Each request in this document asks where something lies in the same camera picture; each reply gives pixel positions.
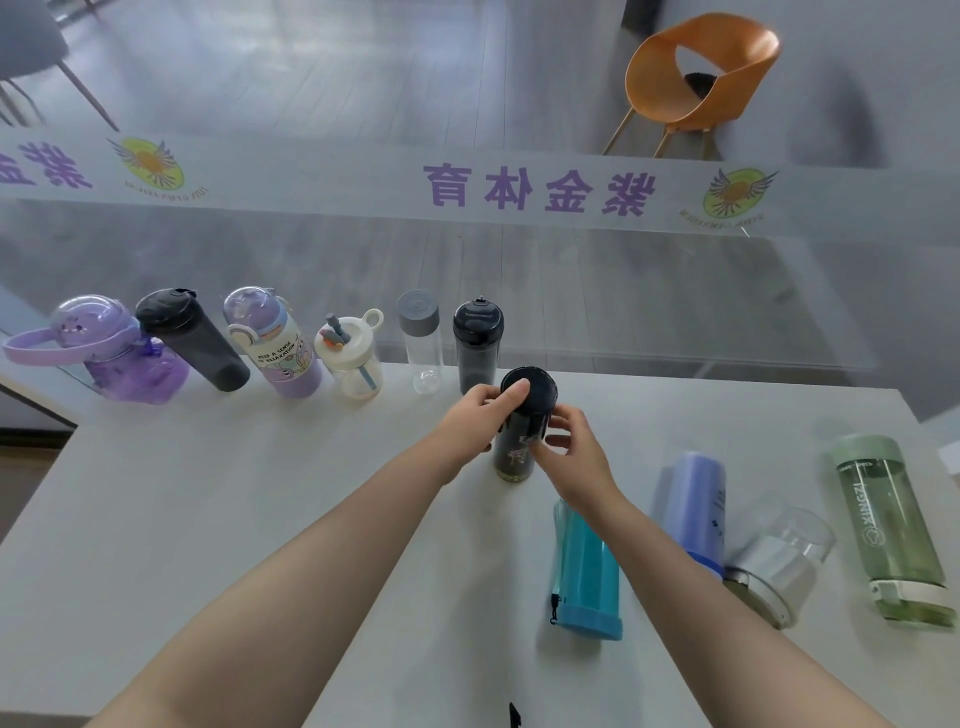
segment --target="chair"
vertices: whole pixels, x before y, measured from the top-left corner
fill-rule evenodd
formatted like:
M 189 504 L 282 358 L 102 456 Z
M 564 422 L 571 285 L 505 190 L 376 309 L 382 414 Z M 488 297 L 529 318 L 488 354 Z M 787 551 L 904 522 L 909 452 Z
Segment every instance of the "chair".
M 119 132 L 117 125 L 100 105 L 100 102 L 90 93 L 89 89 L 77 78 L 76 74 L 63 62 L 67 54 L 66 40 L 47 10 L 43 0 L 4 0 L 3 10 L 0 11 L 0 82 L 7 82 L 20 95 L 30 102 L 40 123 L 43 116 L 34 104 L 33 99 L 24 93 L 23 89 L 12 79 L 27 76 L 38 71 L 57 66 L 63 75 L 69 79 L 92 107 L 97 110 L 110 127 Z M 20 126 L 27 126 L 27 118 L 13 102 L 13 98 L 0 84 L 0 104 L 7 107 L 7 111 Z M 12 121 L 0 112 L 0 121 L 12 126 Z
M 679 46 L 699 53 L 723 71 L 703 101 L 677 66 Z M 663 125 L 655 158 L 663 155 L 676 132 L 704 132 L 706 158 L 713 130 L 740 117 L 779 55 L 780 40 L 773 31 L 726 12 L 708 12 L 653 34 L 636 49 L 627 66 L 630 110 L 603 153 L 610 151 L 639 113 Z

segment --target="black water bottle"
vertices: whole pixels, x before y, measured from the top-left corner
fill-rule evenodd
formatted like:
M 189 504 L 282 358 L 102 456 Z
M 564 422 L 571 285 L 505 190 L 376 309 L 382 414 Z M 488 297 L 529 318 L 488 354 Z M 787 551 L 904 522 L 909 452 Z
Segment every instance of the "black water bottle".
M 250 378 L 250 369 L 207 318 L 195 291 L 154 291 L 140 300 L 134 316 L 144 333 L 160 339 L 221 392 L 240 389 Z
M 493 467 L 496 474 L 511 483 L 526 480 L 534 471 L 530 443 L 543 439 L 550 416 L 557 405 L 557 382 L 540 367 L 518 367 L 500 382 L 500 392 L 511 384 L 526 379 L 530 382 L 527 399 L 508 415 L 493 445 Z
M 493 384 L 503 338 L 500 307 L 483 296 L 462 303 L 453 314 L 453 336 L 457 341 L 460 393 L 465 395 L 476 384 Z

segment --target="green water bottle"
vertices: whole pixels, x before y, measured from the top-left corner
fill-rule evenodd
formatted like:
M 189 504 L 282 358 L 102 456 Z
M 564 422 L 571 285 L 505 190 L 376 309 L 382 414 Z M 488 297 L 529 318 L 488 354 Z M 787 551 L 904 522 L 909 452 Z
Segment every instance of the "green water bottle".
M 944 570 L 897 441 L 847 435 L 830 451 L 850 509 L 870 592 L 887 619 L 952 627 Z

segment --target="hand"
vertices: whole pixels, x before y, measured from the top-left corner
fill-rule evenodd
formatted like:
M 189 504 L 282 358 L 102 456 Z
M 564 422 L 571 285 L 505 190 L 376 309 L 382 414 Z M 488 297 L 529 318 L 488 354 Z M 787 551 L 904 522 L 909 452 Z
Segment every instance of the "hand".
M 529 393 L 527 379 L 514 382 L 503 394 L 492 384 L 477 384 L 450 407 L 427 437 L 451 459 L 452 474 L 448 473 L 445 482 L 455 478 L 474 457 L 490 449 L 490 443 L 507 415 L 523 404 Z
M 607 454 L 594 437 L 584 413 L 569 404 L 558 404 L 553 412 L 550 426 L 569 434 L 549 434 L 546 444 L 539 440 L 531 442 L 530 451 L 560 497 L 583 515 L 584 509 L 592 509 L 605 498 L 619 495 L 620 491 L 613 482 Z M 555 452 L 547 445 L 564 448 L 566 454 Z

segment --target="orange chair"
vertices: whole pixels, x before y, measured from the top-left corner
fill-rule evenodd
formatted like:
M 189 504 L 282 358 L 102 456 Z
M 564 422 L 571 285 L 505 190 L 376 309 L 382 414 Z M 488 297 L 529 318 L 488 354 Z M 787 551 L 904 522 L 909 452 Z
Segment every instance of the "orange chair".
M 677 66 L 678 46 L 699 53 L 723 71 L 703 101 Z M 702 131 L 706 158 L 714 128 L 740 117 L 779 55 L 780 40 L 773 31 L 726 12 L 708 12 L 653 34 L 636 49 L 627 66 L 630 110 L 603 153 L 610 151 L 639 113 L 663 125 L 654 157 L 662 156 L 675 132 Z

